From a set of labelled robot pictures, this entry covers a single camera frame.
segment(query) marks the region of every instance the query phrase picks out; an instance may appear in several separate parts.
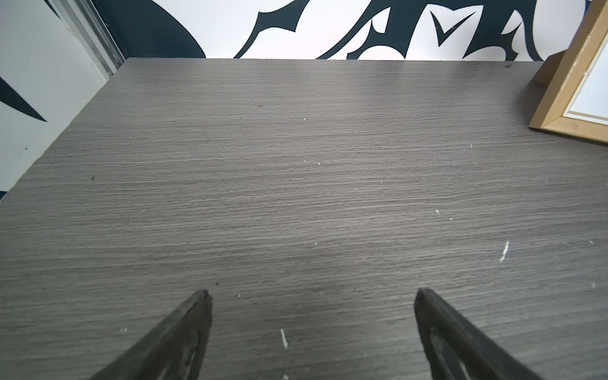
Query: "scratch on table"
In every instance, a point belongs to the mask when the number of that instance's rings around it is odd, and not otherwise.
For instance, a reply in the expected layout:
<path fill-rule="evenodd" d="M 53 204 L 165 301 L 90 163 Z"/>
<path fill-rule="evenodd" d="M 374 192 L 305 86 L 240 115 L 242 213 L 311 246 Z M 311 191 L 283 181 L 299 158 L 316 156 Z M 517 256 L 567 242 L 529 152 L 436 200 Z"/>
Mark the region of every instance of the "scratch on table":
<path fill-rule="evenodd" d="M 499 260 L 499 263 L 502 263 L 502 260 L 505 259 L 506 252 L 509 250 L 509 241 L 507 240 L 505 243 L 505 248 L 502 250 L 502 257 Z"/>
<path fill-rule="evenodd" d="M 285 332 L 283 329 L 281 329 L 281 338 L 283 338 L 283 347 L 285 347 L 285 350 L 287 350 L 289 345 L 287 344 L 287 339 L 285 339 Z"/>
<path fill-rule="evenodd" d="M 574 248 L 574 249 L 580 250 L 582 253 L 586 254 L 586 252 L 584 250 L 582 250 L 580 248 L 577 248 L 577 247 L 574 247 L 572 244 L 568 244 L 565 241 L 563 243 L 566 244 L 567 246 L 570 246 L 570 247 Z"/>

